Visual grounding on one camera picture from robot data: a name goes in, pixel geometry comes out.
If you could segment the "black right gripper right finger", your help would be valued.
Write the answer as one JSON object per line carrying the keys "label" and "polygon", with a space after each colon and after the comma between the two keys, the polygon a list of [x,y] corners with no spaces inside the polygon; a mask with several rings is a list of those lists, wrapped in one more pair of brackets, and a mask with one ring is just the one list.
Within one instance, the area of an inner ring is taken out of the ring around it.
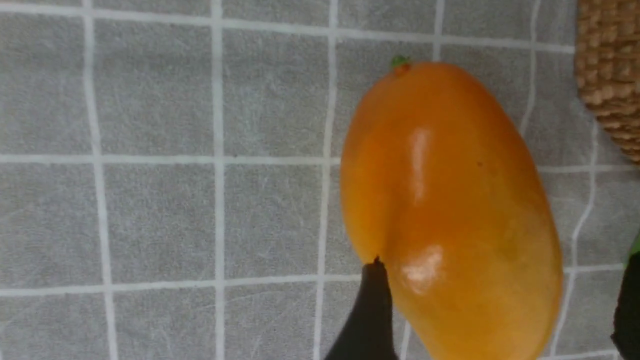
{"label": "black right gripper right finger", "polygon": [[640,254],[630,256],[622,276],[611,340],[624,360],[640,358]]}

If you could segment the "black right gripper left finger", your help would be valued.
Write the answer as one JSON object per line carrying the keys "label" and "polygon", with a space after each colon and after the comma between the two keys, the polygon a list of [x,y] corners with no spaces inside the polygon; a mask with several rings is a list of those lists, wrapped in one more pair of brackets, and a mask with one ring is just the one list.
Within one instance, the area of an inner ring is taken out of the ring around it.
{"label": "black right gripper left finger", "polygon": [[393,297],[380,257],[362,266],[352,310],[327,353],[327,360],[397,360],[394,348]]}

